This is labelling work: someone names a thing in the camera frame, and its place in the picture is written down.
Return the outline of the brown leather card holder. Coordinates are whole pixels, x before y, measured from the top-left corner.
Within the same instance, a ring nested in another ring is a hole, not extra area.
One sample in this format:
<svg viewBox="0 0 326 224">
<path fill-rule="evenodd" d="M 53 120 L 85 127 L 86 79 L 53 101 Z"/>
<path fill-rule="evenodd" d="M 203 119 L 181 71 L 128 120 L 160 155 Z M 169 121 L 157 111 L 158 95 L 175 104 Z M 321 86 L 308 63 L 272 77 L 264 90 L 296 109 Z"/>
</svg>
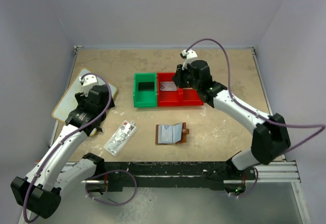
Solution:
<svg viewBox="0 0 326 224">
<path fill-rule="evenodd" d="M 186 123 L 174 125 L 156 125 L 155 144 L 156 145 L 178 145 L 187 142 L 189 129 Z"/>
</svg>

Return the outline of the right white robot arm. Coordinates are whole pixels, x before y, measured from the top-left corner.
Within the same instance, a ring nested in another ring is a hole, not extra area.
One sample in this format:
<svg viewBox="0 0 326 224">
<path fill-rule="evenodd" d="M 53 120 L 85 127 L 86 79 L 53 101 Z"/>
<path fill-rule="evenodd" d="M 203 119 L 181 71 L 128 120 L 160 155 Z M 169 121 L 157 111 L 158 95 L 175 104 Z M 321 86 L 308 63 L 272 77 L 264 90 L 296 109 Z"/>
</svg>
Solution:
<svg viewBox="0 0 326 224">
<path fill-rule="evenodd" d="M 196 90 L 203 102 L 231 116 L 252 135 L 251 147 L 228 160 L 234 171 L 242 171 L 257 164 L 268 165 L 289 149 L 291 143 L 287 129 L 283 126 L 284 118 L 280 114 L 263 113 L 244 102 L 237 105 L 236 97 L 229 94 L 228 88 L 213 80 L 206 61 L 193 61 L 186 68 L 177 65 L 172 80 L 178 88 Z"/>
</svg>

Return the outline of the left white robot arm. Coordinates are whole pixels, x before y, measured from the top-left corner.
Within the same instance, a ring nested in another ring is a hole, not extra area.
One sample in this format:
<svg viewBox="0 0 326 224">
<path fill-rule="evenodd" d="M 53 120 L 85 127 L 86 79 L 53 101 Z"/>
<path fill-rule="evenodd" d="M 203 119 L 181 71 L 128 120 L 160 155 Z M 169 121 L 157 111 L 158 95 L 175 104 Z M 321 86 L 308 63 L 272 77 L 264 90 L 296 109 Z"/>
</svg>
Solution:
<svg viewBox="0 0 326 224">
<path fill-rule="evenodd" d="M 94 175 L 97 157 L 85 157 L 71 173 L 63 167 L 75 150 L 106 117 L 114 106 L 109 85 L 95 85 L 88 93 L 75 94 L 77 107 L 71 111 L 60 135 L 43 158 L 24 177 L 15 177 L 10 184 L 24 223 L 38 217 L 49 218 L 57 210 L 63 193 L 78 180 Z"/>
</svg>

